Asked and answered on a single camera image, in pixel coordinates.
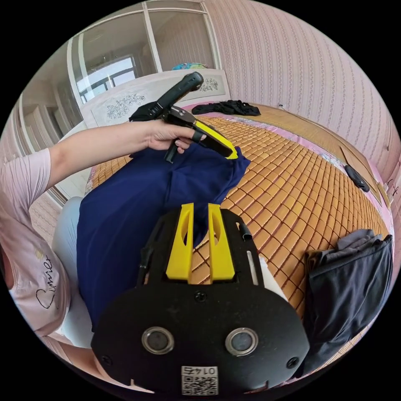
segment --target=folded clothes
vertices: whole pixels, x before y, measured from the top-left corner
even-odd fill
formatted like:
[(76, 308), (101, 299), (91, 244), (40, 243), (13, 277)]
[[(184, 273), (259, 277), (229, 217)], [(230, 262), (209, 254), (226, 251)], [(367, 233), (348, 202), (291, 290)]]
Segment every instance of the folded clothes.
[(228, 100), (226, 102), (199, 104), (192, 109), (192, 114), (206, 113), (238, 114), (241, 116), (260, 116), (257, 107), (241, 100)]
[(324, 365), (380, 312), (393, 271), (392, 240), (357, 230), (334, 249), (305, 253), (303, 323), (310, 350), (295, 377)]
[(227, 160), (192, 145), (170, 164), (165, 152), (146, 149), (82, 200), (77, 271), (94, 328), (110, 302), (135, 287), (140, 251), (161, 216), (193, 202), (194, 247), (203, 240), (208, 203), (220, 204), (250, 164), (237, 152), (238, 159)]

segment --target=hand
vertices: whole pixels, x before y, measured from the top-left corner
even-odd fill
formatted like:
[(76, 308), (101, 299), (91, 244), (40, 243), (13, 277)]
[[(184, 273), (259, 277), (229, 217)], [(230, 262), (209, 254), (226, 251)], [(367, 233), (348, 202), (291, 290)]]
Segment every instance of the hand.
[(192, 143), (195, 131), (191, 128), (167, 124), (162, 120), (144, 122), (147, 132), (147, 145), (155, 150), (167, 150), (175, 141), (178, 153), (184, 153)]

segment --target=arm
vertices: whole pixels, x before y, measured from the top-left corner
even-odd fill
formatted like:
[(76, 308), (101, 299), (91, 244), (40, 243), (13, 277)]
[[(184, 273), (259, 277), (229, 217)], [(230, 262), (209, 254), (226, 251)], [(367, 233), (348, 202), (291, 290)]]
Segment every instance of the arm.
[(182, 153), (192, 136), (192, 129), (161, 120), (128, 122), (78, 132), (50, 148), (51, 174), (47, 189), (78, 171), (147, 147), (168, 149), (171, 141), (177, 138), (181, 138), (178, 146)]

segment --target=headboard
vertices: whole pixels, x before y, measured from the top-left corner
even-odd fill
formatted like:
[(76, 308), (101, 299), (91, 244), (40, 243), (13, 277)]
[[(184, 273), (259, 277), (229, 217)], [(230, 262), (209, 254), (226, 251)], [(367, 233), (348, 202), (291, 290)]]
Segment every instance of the headboard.
[(221, 102), (230, 99), (224, 70), (176, 70), (147, 75), (108, 90), (81, 108), (88, 128), (127, 122), (130, 115), (142, 104), (157, 100), (179, 82), (184, 75), (198, 71), (204, 78), (201, 88), (189, 93), (177, 103), (184, 107), (201, 102)]

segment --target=bamboo mat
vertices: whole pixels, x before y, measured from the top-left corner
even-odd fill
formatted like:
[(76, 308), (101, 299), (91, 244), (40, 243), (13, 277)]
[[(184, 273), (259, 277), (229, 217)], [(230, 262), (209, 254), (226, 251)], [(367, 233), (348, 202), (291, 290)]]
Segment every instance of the bamboo mat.
[(333, 131), (285, 110), (276, 109), (270, 106), (263, 106), (260, 104), (255, 104), (255, 106), (259, 108), (261, 115), (246, 116), (247, 119), (263, 122), (265, 124), (271, 124), (275, 127), (292, 132), (325, 149), (343, 163), (349, 164), (342, 149), (345, 148), (348, 151), (348, 154), (352, 155), (358, 161), (356, 166), (353, 167), (361, 176), (363, 176), (365, 181), (368, 182), (371, 192), (381, 205), (380, 191), (366, 157), (349, 142)]
[[(251, 160), (245, 176), (230, 191), (222, 208), (240, 215), (248, 225), (270, 272), (302, 318), (304, 252), (332, 248), (340, 237), (360, 228), (373, 229), (375, 234), (386, 237), (384, 221), (347, 175), (302, 145), (241, 122), (199, 119), (240, 146), (244, 156)], [(128, 160), (123, 157), (97, 166), (93, 188)], [(192, 283), (210, 283), (208, 258), (205, 238), (194, 251)], [(332, 360), (349, 350), (362, 334)]]

